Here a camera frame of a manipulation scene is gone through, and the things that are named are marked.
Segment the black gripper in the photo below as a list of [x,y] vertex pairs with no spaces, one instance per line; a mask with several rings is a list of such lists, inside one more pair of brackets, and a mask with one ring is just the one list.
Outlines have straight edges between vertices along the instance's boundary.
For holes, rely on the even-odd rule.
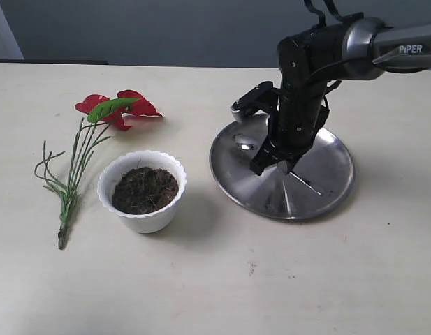
[[278,109],[260,149],[252,158],[249,169],[262,175],[271,165],[285,157],[285,173],[293,171],[298,161],[313,145],[319,128],[319,117],[324,116],[321,104],[326,94],[326,83],[302,87],[282,83],[278,96]]

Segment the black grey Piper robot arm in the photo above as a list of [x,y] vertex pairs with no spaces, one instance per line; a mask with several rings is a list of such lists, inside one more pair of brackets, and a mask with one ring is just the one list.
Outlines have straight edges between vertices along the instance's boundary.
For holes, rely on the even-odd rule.
[[431,23],[390,27],[375,17],[313,28],[277,47],[281,84],[266,112],[268,134],[249,168],[257,175],[282,161],[293,169],[313,146],[330,110],[326,95],[344,80],[431,68]]

